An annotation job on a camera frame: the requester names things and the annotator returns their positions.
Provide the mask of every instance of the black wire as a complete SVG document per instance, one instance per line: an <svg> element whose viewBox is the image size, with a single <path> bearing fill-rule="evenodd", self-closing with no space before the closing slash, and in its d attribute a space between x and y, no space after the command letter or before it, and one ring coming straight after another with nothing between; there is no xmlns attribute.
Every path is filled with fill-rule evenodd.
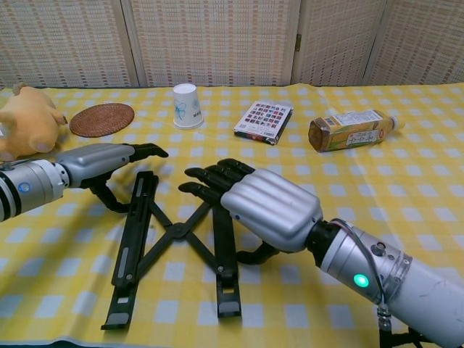
<svg viewBox="0 0 464 348"><path fill-rule="evenodd" d="M331 220L330 223L333 223L333 224L338 225L339 227L341 227L347 233L347 235L353 240L353 242L357 245L357 247L360 249L360 251L362 252L364 257L366 258L366 261L369 264L369 268L370 268L371 272L374 274L374 278L376 280L378 290L380 291L380 294L381 294L381 301L386 305L387 299L386 299L386 296L385 296L384 287L382 286L382 281L381 281L380 276L378 274L377 267L376 267L376 264L374 262L374 259L373 259L372 255L370 254L370 252L368 251L368 249L361 242L360 238L353 231L352 227L349 226L345 221L343 221L342 219L334 218L334 219Z"/></svg>

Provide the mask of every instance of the green led light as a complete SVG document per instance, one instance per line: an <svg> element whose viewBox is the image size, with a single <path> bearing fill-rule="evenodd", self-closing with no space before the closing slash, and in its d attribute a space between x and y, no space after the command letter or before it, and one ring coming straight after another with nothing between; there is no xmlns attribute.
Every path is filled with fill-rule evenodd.
<svg viewBox="0 0 464 348"><path fill-rule="evenodd" d="M369 286L369 279L363 274L357 274L353 277L353 281L360 288L367 288Z"/></svg>

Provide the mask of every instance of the silver robotic hand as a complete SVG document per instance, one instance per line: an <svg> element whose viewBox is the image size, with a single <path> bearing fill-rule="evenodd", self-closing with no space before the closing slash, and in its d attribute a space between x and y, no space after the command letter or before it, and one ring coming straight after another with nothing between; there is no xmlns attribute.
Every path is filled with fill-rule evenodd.
<svg viewBox="0 0 464 348"><path fill-rule="evenodd" d="M182 192L220 204L263 240L253 252L238 252L239 262L260 264L279 252L307 249L322 271L378 305L382 348L420 347L427 341L452 348L464 344L464 283L347 221L324 220L316 196L269 170L223 159L185 173L206 185L183 183ZM392 315L408 333L392 333Z"/></svg>
<svg viewBox="0 0 464 348"><path fill-rule="evenodd" d="M107 180L113 172L148 156L167 157L154 144L91 144L61 152L55 162L26 159L0 167L0 222L53 202L67 188L90 189L115 212L127 212L119 203Z"/></svg>

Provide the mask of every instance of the folding stand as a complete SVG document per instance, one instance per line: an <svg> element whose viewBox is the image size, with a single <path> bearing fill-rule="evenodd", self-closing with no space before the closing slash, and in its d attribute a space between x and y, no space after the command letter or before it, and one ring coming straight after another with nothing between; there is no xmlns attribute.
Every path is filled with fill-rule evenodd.
<svg viewBox="0 0 464 348"><path fill-rule="evenodd" d="M216 274L217 316L241 315L239 268L236 260L232 218L222 207L202 203L185 223L172 223L154 202L159 178L152 171L137 174L112 285L115 287L102 330L127 328L131 322L138 282L174 239L185 239ZM193 234L195 226L212 209L215 255ZM165 234L144 255L151 216Z"/></svg>

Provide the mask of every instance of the stand hinge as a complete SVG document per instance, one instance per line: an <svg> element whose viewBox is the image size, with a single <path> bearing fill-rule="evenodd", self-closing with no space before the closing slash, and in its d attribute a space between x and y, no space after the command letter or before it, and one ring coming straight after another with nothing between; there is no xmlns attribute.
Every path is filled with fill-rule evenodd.
<svg viewBox="0 0 464 348"><path fill-rule="evenodd" d="M299 52L299 47L302 44L302 34L297 34L297 41L295 42L295 52Z"/></svg>

